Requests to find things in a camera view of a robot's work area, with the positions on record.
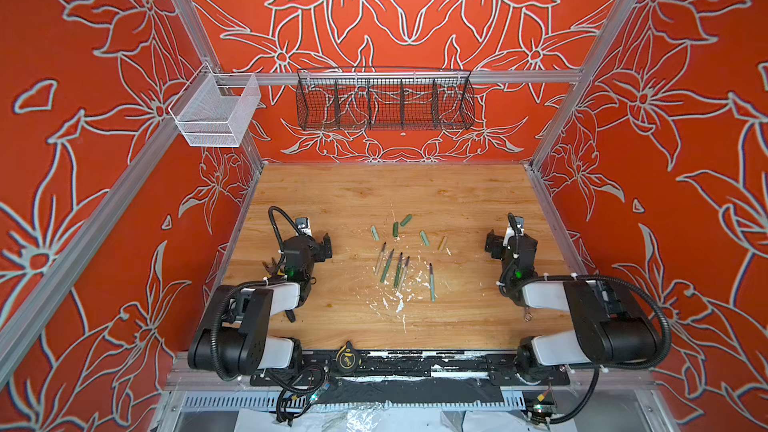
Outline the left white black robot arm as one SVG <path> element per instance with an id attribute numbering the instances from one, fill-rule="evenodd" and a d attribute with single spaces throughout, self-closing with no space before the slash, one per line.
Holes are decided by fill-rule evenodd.
<path id="1" fill-rule="evenodd" d="M 271 336 L 270 320 L 281 313 L 295 318 L 311 292 L 315 265 L 332 256 L 328 234 L 318 241 L 300 233 L 283 243 L 280 259 L 265 266 L 262 279 L 217 287 L 189 346 L 188 367 L 224 381 L 289 368 L 300 341 Z"/>

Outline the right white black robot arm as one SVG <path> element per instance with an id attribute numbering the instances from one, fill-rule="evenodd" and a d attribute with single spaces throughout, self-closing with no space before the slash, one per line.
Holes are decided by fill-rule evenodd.
<path id="1" fill-rule="evenodd" d="M 669 320 L 642 288 L 602 275 L 540 275 L 534 268 L 538 242 L 519 227 L 489 232 L 484 250 L 501 262 L 500 294 L 523 308 L 566 313 L 571 328 L 523 338 L 514 368 L 537 383 L 561 366 L 643 370 L 657 366 L 672 345 Z"/>

